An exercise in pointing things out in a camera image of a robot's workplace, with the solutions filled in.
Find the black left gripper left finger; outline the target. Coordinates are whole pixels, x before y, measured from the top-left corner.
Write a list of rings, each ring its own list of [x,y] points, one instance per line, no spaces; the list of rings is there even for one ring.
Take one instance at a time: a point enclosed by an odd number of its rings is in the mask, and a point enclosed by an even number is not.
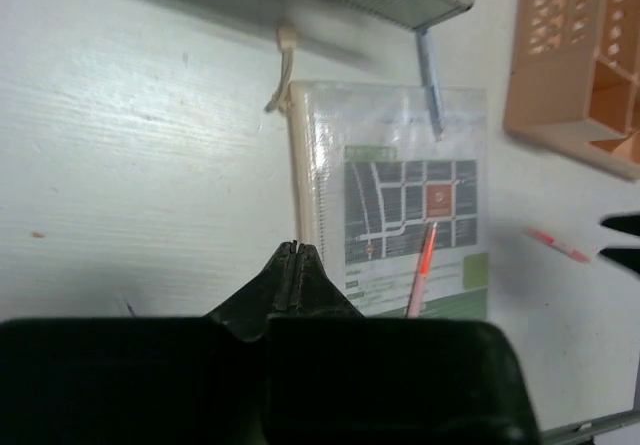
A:
[[[9,320],[5,444],[261,444],[262,353],[218,314]]]

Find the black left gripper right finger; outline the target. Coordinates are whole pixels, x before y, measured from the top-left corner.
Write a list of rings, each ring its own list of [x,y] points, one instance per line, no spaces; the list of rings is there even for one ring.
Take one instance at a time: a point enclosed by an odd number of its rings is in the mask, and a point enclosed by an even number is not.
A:
[[[281,244],[267,322],[272,444],[537,444],[516,353],[485,321],[364,317],[313,248]]]

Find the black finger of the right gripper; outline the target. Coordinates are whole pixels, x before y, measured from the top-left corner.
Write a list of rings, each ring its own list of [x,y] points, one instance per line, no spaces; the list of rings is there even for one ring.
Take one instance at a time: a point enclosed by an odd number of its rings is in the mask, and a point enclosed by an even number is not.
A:
[[[640,276],[639,248],[606,247],[599,252],[599,255],[636,278]]]
[[[632,236],[640,236],[640,214],[628,213],[621,215],[609,215],[601,219],[600,225],[620,233]]]

